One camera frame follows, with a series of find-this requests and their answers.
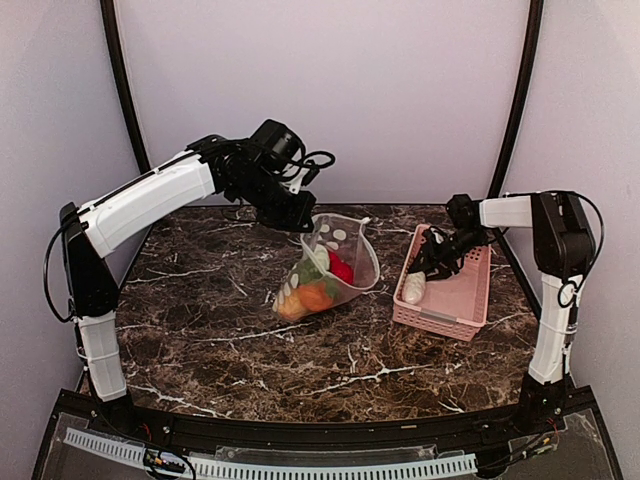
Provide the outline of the white radish toy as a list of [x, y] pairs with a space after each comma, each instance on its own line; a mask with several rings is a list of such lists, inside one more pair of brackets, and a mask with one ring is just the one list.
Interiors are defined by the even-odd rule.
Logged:
[[323, 245], [316, 245], [311, 256], [304, 257], [297, 266], [301, 284], [315, 282], [323, 277], [330, 267], [329, 251]]
[[426, 276], [423, 271], [408, 273], [406, 275], [402, 300], [411, 305], [417, 305], [423, 298], [426, 289]]

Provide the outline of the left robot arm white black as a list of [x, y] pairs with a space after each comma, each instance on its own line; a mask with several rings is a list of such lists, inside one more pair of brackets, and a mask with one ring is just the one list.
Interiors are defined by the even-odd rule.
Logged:
[[252, 206], [256, 221], [271, 229], [309, 232], [316, 198], [306, 187], [323, 168], [314, 157], [288, 130], [272, 139], [209, 135], [125, 185], [61, 209], [51, 241], [62, 247], [68, 311], [51, 311], [75, 324], [90, 384], [106, 402], [101, 417], [117, 434], [134, 435], [141, 415], [123, 399], [128, 388], [116, 334], [121, 287], [108, 257], [167, 215], [213, 195]]

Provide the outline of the black front rail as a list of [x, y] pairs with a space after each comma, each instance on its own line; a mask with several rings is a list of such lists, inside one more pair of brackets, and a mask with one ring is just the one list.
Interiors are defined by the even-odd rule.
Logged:
[[216, 419], [139, 407], [129, 398], [108, 402], [104, 410], [107, 419], [117, 427], [134, 431], [147, 425], [156, 443], [197, 452], [223, 446], [337, 451], [436, 444], [484, 449], [524, 434], [513, 425], [514, 406], [442, 417], [364, 423]]

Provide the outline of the orange tangerine toy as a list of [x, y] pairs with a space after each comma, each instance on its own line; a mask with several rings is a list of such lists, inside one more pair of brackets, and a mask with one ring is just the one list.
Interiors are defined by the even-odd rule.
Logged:
[[321, 312], [333, 306], [333, 298], [327, 292], [324, 282], [301, 285], [298, 296], [302, 305], [311, 312]]

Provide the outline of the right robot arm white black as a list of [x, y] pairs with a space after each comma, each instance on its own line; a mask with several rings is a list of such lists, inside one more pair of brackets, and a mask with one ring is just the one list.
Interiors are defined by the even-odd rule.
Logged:
[[543, 295], [528, 376], [541, 385], [555, 384], [570, 371], [583, 286], [605, 238], [601, 213], [595, 211], [600, 232], [600, 238], [595, 239], [584, 204], [597, 208], [586, 196], [567, 190], [516, 193], [485, 200], [456, 194], [446, 204], [454, 232], [428, 228], [423, 235], [425, 244], [407, 265], [407, 272], [422, 273], [426, 281], [445, 280], [461, 271], [464, 256], [473, 248], [490, 243], [489, 230], [529, 228]]

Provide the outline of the black frame post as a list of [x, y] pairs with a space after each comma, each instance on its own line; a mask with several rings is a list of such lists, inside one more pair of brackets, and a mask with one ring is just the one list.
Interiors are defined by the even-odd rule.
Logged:
[[539, 35], [543, 20], [543, 11], [543, 0], [531, 0], [529, 2], [528, 17], [516, 84], [503, 140], [487, 192], [487, 196], [489, 198], [499, 196], [507, 177], [535, 65]]
[[141, 174], [144, 174], [151, 170], [151, 164], [146, 151], [125, 64], [123, 44], [117, 19], [116, 2], [113, 0], [100, 0], [99, 5], [104, 37], [121, 114], [138, 170]]

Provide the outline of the yellow peach toy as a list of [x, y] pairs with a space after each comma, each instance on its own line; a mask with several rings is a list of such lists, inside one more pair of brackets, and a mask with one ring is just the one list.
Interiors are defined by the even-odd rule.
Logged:
[[303, 305], [296, 291], [293, 291], [280, 304], [278, 314], [287, 321], [297, 321], [308, 314], [308, 310]]

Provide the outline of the right black frame post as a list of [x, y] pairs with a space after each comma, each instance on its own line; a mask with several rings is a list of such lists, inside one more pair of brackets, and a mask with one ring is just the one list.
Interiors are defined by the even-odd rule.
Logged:
[[489, 198], [499, 196], [507, 177], [535, 65], [539, 35], [543, 20], [543, 11], [543, 0], [531, 0], [529, 2], [528, 17], [516, 84], [503, 140], [487, 192], [487, 196]]

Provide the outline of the bright red tomato toy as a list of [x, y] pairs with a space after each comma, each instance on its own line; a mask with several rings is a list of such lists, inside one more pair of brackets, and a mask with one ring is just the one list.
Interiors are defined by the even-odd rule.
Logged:
[[329, 252], [329, 262], [329, 271], [333, 275], [348, 285], [354, 284], [354, 270], [348, 263], [332, 251]]

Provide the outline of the left black frame post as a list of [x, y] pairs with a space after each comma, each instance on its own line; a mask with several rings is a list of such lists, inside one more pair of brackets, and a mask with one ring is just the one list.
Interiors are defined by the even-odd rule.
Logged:
[[116, 2], [113, 0], [100, 0], [99, 5], [104, 37], [121, 114], [138, 170], [141, 174], [144, 174], [151, 170], [151, 164], [146, 151], [125, 64], [123, 44], [117, 19]]

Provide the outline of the circuit board with leds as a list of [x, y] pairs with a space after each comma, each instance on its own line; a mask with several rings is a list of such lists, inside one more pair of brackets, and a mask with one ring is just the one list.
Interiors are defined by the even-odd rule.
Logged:
[[146, 450], [143, 454], [143, 465], [152, 472], [166, 474], [183, 474], [187, 467], [184, 462], [176, 459], [165, 459], [162, 452]]

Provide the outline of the clear polka dot zip bag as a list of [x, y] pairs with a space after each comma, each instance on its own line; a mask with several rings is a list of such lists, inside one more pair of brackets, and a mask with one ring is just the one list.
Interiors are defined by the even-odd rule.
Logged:
[[313, 229], [300, 235], [302, 256], [272, 304], [272, 311], [289, 322], [343, 305], [380, 278], [377, 254], [366, 237], [369, 217], [320, 213], [312, 220]]

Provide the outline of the pink plastic basket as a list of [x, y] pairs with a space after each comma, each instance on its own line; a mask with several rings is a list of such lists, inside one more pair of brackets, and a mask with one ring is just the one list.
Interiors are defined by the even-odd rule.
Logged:
[[427, 224], [415, 228], [393, 294], [393, 320], [421, 330], [461, 341], [470, 341], [485, 326], [488, 310], [491, 248], [472, 249], [460, 272], [447, 279], [429, 280], [417, 304], [404, 301], [408, 268], [425, 242]]

